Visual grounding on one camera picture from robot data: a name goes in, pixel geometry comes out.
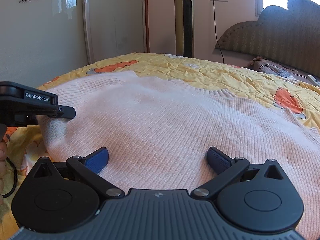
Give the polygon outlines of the left hand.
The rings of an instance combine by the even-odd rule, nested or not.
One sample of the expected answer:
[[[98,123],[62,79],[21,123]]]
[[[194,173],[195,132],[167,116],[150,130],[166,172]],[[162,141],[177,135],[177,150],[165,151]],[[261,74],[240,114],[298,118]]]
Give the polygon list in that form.
[[[7,158],[7,144],[4,140],[0,142],[0,193],[4,189],[3,177],[7,170],[6,160]]]

